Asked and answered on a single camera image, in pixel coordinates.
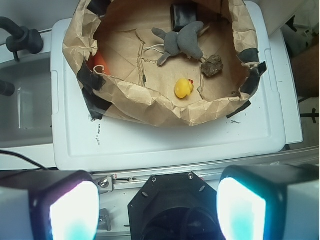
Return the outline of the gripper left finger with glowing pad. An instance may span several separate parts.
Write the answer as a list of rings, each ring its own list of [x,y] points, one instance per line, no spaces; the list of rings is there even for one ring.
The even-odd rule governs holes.
[[[93,240],[99,216],[99,190],[84,170],[0,173],[2,240]]]

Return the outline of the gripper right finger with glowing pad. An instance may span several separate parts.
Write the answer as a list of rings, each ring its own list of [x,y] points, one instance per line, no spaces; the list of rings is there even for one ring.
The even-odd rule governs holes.
[[[227,240],[318,240],[320,168],[230,165],[221,175],[216,207]]]

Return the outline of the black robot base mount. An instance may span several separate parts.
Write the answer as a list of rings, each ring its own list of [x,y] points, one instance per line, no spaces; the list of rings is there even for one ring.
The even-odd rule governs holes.
[[[217,191],[193,172],[153,175],[128,204],[133,240],[223,240]]]

